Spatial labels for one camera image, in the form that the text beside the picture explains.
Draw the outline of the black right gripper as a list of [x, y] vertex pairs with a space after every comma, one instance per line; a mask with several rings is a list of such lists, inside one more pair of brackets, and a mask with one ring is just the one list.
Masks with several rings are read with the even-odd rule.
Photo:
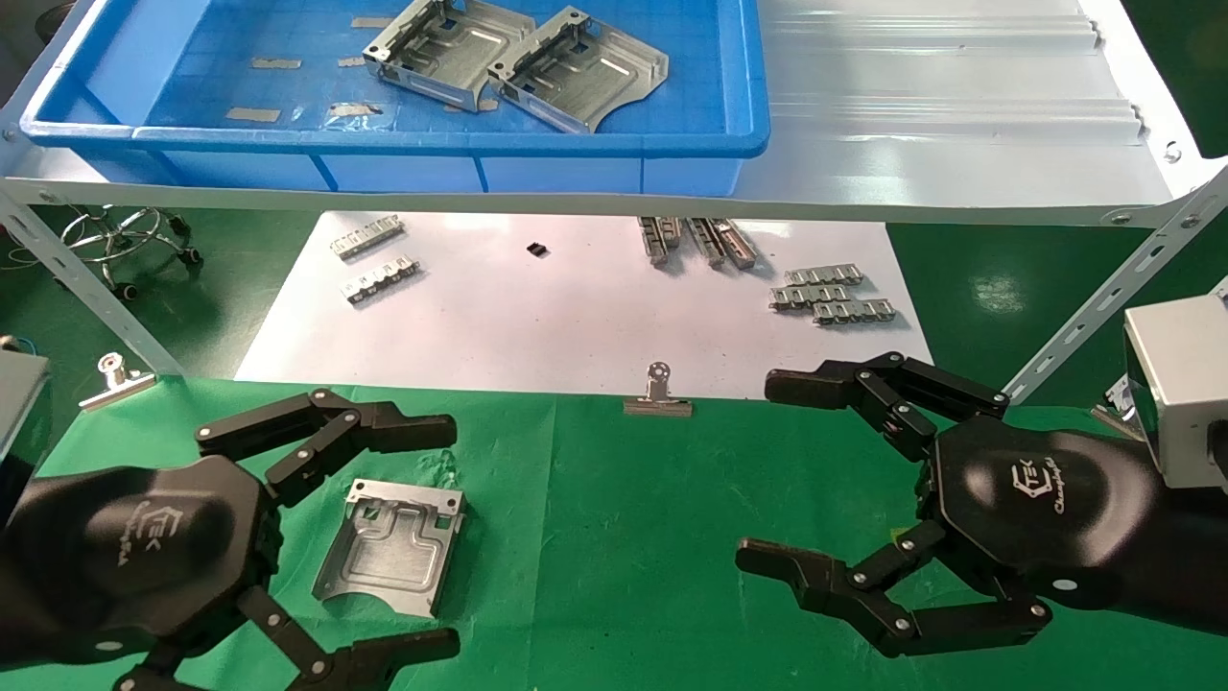
[[[772, 369], [765, 398], [852, 410], [907, 461], [933, 455], [930, 520], [860, 563], [754, 538], [737, 547], [742, 572], [785, 583], [799, 608], [846, 622], [880, 655], [1027, 644], [1052, 620], [1036, 596], [1083, 609], [1160, 599], [1163, 481], [1140, 442], [1009, 427], [1008, 394], [899, 351]], [[962, 423], [938, 434], [925, 411]], [[935, 558], [990, 600], [907, 609], [887, 595]]]

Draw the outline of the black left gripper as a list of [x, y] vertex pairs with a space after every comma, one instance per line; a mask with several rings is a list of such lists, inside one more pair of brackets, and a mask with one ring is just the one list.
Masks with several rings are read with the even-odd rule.
[[18, 498], [18, 663], [145, 653], [117, 690], [189, 690], [181, 663], [251, 622], [293, 664], [289, 690], [388, 690], [460, 650], [443, 627], [325, 652], [268, 592], [281, 542], [271, 493], [223, 457], [36, 477]]

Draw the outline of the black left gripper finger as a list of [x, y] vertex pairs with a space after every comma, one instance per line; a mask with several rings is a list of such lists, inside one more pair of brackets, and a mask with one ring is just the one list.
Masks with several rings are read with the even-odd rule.
[[446, 449], [457, 437], [449, 415], [406, 417], [391, 401], [354, 403], [319, 389], [210, 421], [198, 430], [196, 444], [203, 457], [233, 463], [289, 446], [289, 455], [265, 473], [265, 487], [290, 508], [360, 452]]

